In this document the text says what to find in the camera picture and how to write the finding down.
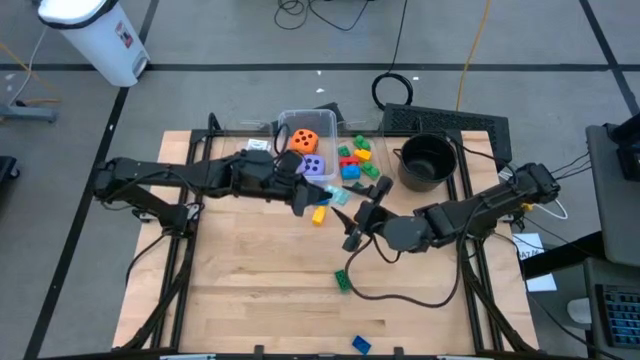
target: yellow lego brick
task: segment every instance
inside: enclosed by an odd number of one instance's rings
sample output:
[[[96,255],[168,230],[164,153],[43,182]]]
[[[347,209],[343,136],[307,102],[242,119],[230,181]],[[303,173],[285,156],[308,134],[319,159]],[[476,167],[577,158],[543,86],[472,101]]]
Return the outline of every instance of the yellow lego brick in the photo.
[[[353,155],[360,160],[360,162],[371,161],[371,151],[364,149],[357,149],[353,152]]]
[[[313,212],[313,218],[311,218],[311,222],[315,226],[320,226],[324,222],[324,216],[327,215],[327,207],[326,206],[318,206],[316,211]]]

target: orange dice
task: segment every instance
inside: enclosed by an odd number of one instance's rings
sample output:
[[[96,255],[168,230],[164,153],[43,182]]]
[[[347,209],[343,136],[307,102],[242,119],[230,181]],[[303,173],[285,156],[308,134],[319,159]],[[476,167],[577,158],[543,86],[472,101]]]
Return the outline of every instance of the orange dice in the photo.
[[[291,136],[289,148],[303,154],[315,154],[318,149],[318,135],[311,130],[298,129]]]

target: black cooking pot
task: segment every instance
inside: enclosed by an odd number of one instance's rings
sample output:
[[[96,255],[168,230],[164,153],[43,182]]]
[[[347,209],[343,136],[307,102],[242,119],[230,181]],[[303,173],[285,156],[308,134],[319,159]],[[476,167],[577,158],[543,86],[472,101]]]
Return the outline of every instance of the black cooking pot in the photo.
[[[453,147],[437,135],[415,135],[393,153],[400,159],[400,182],[413,191],[433,190],[456,170]]]

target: wooden tabletop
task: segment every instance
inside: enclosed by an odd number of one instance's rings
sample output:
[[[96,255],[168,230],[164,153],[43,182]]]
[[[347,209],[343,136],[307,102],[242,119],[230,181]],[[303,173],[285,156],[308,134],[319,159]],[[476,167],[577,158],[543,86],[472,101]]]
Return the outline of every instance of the wooden tabletop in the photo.
[[[166,132],[158,161],[184,163],[189,135],[188,131]],[[485,132],[464,132],[463,138],[468,148],[491,154]],[[391,152],[405,140],[383,141]],[[228,151],[223,139],[214,139],[212,158]],[[474,193],[497,184],[491,160],[473,154],[467,154],[467,159]],[[389,161],[395,171],[397,158],[389,156]],[[455,176],[459,197],[464,198],[459,173]],[[176,202],[179,190],[153,187],[152,192]],[[353,195],[340,210],[353,215],[362,200]],[[445,184],[429,193],[415,193],[396,177],[382,205],[398,214],[411,214],[415,208],[446,200]],[[324,224],[315,227],[313,207],[300,218],[283,203],[258,199],[206,199],[205,205],[180,351],[251,353],[255,345],[264,345],[267,353],[357,354],[351,342],[360,335],[372,344],[371,354],[392,354],[396,346],[411,355],[473,353],[461,284],[453,300],[440,309],[399,300],[365,301],[340,293],[334,272],[344,268],[350,254],[341,248],[344,228],[331,211]],[[497,232],[511,237],[506,225],[499,225]],[[159,233],[157,223],[143,224],[136,252]],[[391,256],[384,240],[380,243]],[[129,340],[156,305],[168,248],[169,241],[159,244],[132,271],[114,346]],[[524,340],[537,346],[513,244],[494,236],[486,241],[485,252],[496,304]],[[383,262],[371,247],[354,261],[350,277],[367,294],[397,293],[435,303],[451,290],[455,265],[453,246],[403,254],[394,265]],[[486,313],[478,304],[485,347],[490,348]],[[163,345],[168,345],[173,315],[172,307]]]

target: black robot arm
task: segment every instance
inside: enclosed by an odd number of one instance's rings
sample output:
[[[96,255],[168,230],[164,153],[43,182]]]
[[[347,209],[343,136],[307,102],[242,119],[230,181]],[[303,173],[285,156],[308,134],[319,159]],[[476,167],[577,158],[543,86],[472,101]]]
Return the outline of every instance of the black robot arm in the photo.
[[[283,201],[296,216],[302,216],[306,206],[330,199],[331,193],[296,174],[301,161],[294,152],[273,158],[262,150],[242,150],[193,165],[116,158],[98,165],[93,195],[107,204],[125,201],[158,218],[163,230],[175,235],[184,234],[193,209],[168,204],[139,185],[186,186],[212,198],[234,195]]]
[[[544,165],[527,164],[519,168],[512,181],[496,185],[463,201],[447,201],[415,209],[414,216],[399,216],[380,206],[393,181],[381,177],[376,186],[346,189],[368,196],[352,221],[333,209],[345,224],[348,235],[343,249],[355,251],[362,234],[376,233],[396,251],[427,251],[454,242],[464,233],[484,237],[497,220],[518,211],[524,203],[548,203],[558,197],[560,185]]]

